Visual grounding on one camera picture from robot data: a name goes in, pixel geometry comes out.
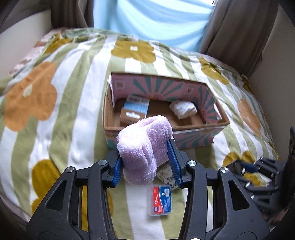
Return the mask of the pink floral pillow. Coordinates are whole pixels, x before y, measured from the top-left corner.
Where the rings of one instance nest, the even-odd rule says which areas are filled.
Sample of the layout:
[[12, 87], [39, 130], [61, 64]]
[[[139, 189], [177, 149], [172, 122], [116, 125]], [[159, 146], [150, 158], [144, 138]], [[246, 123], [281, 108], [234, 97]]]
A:
[[22, 58], [22, 60], [12, 69], [8, 72], [8, 76], [13, 76], [16, 73], [18, 73], [27, 63], [30, 63], [31, 61], [35, 60], [37, 57], [41, 55], [43, 52], [43, 49], [46, 46], [46, 43], [51, 39], [53, 35], [56, 34], [64, 34], [65, 31], [68, 30], [68, 28], [56, 28], [52, 29], [50, 32], [48, 32], [46, 35], [44, 35], [37, 43], [34, 45], [34, 47]]

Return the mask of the floral striped blanket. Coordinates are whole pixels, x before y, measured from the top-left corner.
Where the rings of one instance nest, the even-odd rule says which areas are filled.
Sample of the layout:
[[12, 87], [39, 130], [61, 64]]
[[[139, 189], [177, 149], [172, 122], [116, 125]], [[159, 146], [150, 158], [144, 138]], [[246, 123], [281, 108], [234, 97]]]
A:
[[90, 167], [108, 153], [103, 99], [113, 72], [207, 84], [230, 123], [213, 144], [187, 150], [205, 167], [279, 158], [263, 109], [234, 68], [109, 30], [53, 32], [39, 57], [1, 80], [1, 199], [22, 227], [66, 167]]

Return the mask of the white patterned sock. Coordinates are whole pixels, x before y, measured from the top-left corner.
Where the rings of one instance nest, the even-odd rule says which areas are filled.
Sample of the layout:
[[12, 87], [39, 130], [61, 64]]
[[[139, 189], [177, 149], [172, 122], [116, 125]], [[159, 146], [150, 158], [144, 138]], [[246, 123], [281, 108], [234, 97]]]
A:
[[197, 108], [192, 102], [187, 102], [183, 100], [175, 100], [170, 105], [169, 108], [177, 116], [178, 119], [185, 119], [190, 116], [197, 114]]

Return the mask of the light blue white box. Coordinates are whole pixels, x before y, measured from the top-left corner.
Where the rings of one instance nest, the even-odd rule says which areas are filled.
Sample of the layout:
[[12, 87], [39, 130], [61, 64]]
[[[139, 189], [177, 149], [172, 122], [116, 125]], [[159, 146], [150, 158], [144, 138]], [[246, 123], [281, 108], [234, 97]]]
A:
[[148, 112], [149, 99], [129, 95], [121, 108], [120, 120], [125, 124], [134, 124], [145, 119]]

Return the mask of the brown right curtain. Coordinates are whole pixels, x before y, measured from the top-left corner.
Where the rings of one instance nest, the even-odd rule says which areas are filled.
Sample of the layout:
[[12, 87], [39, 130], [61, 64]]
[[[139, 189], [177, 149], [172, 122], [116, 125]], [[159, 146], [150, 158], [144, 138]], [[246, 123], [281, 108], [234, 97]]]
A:
[[217, 1], [198, 51], [250, 76], [261, 60], [278, 8], [277, 1]]

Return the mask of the brown left curtain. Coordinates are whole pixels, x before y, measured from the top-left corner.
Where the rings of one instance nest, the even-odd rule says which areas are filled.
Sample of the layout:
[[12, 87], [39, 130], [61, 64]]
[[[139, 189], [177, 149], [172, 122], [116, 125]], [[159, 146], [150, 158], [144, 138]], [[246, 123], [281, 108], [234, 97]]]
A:
[[92, 28], [94, 1], [54, 0], [49, 1], [51, 24], [54, 28]]

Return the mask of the pink teal cardboard box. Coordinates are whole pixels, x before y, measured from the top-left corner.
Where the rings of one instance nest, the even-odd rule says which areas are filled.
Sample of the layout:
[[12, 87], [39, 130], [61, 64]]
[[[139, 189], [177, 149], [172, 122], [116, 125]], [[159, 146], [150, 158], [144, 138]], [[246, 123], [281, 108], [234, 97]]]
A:
[[[115, 149], [117, 135], [131, 123], [124, 122], [122, 108], [127, 98], [142, 97], [149, 100], [147, 117], [164, 116], [173, 129], [173, 137], [179, 149], [210, 145], [230, 121], [216, 96], [205, 83], [139, 73], [111, 73], [103, 106], [103, 129], [107, 146]], [[184, 119], [170, 109], [175, 100], [192, 103], [197, 113]]]

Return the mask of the floral tissue pack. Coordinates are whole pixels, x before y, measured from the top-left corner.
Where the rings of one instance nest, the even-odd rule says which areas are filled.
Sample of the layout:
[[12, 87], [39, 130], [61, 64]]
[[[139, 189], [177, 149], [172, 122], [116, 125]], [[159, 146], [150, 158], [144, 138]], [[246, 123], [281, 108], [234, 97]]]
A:
[[163, 165], [160, 165], [157, 168], [157, 177], [166, 185], [169, 185], [172, 190], [177, 189], [178, 185], [176, 184], [171, 166], [169, 162], [165, 162]]

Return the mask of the red blue dental floss box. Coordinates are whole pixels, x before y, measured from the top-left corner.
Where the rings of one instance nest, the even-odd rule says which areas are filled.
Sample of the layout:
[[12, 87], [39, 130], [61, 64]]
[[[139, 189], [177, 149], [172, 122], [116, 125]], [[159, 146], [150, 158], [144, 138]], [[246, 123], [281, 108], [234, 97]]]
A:
[[148, 214], [152, 217], [169, 215], [171, 213], [171, 187], [165, 184], [153, 184], [148, 188]]

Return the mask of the brown curtain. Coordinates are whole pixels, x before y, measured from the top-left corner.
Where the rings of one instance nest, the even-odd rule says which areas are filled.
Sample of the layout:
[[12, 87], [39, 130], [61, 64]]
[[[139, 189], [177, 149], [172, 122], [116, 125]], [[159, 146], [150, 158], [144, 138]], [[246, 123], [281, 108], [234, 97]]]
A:
[[250, 76], [261, 60], [278, 8], [277, 1], [217, 1], [198, 51]]
[[54, 0], [49, 1], [51, 24], [54, 28], [92, 28], [94, 1]]

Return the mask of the light blue cloth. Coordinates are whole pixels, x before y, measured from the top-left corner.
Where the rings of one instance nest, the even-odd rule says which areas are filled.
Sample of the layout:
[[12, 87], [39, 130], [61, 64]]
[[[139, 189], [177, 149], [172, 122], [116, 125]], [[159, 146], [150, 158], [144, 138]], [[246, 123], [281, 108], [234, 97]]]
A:
[[214, 5], [211, 1], [95, 1], [95, 28], [157, 40], [196, 52]]

